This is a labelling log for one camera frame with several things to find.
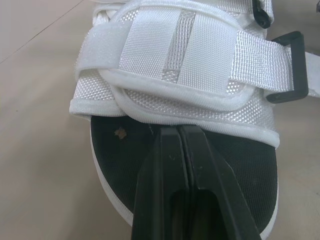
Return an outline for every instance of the black plastic buckle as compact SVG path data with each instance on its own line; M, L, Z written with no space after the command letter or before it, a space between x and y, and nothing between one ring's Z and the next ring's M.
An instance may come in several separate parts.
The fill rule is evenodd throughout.
M252 0L253 16L257 24L263 29L270 28L271 21L269 15L261 8L259 0Z
M293 91L270 94L266 99L273 104L305 98L309 93L304 36L294 31L272 40L283 46L291 45Z

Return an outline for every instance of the white velcro strap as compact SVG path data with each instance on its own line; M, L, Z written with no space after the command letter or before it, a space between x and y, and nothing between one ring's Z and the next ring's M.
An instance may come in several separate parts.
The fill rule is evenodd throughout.
M306 54L312 96L320 94L320 57ZM291 49L238 31L230 80L276 93L294 90Z
M117 69L132 22L112 22L93 27L86 36L76 63L76 79L88 69Z

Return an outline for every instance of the tile floor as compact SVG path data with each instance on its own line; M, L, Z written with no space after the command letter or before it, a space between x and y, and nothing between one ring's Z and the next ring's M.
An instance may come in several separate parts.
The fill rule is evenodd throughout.
M316 0L275 0L269 37L320 54ZM81 0L0 2L0 239L129 240L95 170L89 123L69 115L91 27ZM320 99L277 105L279 212L270 240L320 239Z

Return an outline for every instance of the woven mesh fabric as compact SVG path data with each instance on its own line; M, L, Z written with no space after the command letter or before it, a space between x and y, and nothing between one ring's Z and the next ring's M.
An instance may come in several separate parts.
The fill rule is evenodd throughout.
M126 90L129 98L138 106L167 116L195 118L218 122L236 122L255 125L275 130L272 107L262 96L263 91L257 89L251 100L240 110L233 112L216 112L194 107L178 101L160 98L132 90Z
M91 118L96 159L109 186L133 212L138 173L160 129L126 117ZM120 139L115 131L122 129ZM267 144L205 131L206 137L231 166L261 233L271 220L277 200L275 148Z
M109 84L100 76L96 69L81 72L73 98L87 100L115 99Z

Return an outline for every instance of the nylon webbing strap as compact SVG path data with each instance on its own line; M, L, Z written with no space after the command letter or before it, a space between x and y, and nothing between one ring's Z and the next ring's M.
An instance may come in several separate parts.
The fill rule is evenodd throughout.
M320 97L320 57L306 53L309 95ZM239 31L230 80L271 92L294 90L291 49Z

